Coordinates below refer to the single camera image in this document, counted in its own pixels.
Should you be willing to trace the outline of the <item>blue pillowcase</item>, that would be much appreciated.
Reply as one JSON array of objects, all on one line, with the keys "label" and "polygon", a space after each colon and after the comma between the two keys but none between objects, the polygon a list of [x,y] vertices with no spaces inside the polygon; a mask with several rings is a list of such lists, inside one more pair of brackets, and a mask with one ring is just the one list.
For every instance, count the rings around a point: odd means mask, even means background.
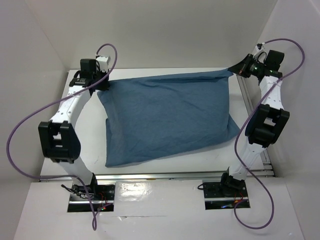
[{"label": "blue pillowcase", "polygon": [[108,168],[216,146],[239,127],[227,69],[112,80],[97,96],[107,118]]}]

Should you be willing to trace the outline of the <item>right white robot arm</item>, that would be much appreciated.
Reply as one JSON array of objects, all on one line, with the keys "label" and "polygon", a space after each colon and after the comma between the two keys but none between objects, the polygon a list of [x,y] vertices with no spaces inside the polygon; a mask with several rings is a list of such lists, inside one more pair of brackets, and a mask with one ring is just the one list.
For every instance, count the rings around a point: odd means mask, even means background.
[{"label": "right white robot arm", "polygon": [[242,161],[230,166],[218,184],[218,190],[223,196],[239,194],[253,163],[266,148],[278,140],[290,117],[290,113],[282,105],[279,82],[283,76],[279,68],[285,54],[270,50],[263,61],[259,57],[258,53],[248,54],[242,61],[228,68],[228,71],[243,78],[257,77],[262,102],[245,124],[246,141],[238,153]]}]

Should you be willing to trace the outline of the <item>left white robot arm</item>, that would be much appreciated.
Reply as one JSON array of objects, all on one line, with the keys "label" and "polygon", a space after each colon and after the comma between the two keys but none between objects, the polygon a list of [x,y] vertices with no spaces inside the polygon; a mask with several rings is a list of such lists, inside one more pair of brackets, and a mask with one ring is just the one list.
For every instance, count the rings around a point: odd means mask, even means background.
[{"label": "left white robot arm", "polygon": [[97,197],[99,187],[94,173],[80,157],[81,143],[75,125],[86,103],[96,90],[107,90],[109,82],[105,79],[109,72],[109,56],[98,55],[94,59],[80,60],[78,70],[69,83],[67,100],[62,101],[58,111],[49,121],[38,125],[43,155],[60,165],[68,175],[73,175],[73,185],[69,192],[84,196],[88,200]]}]

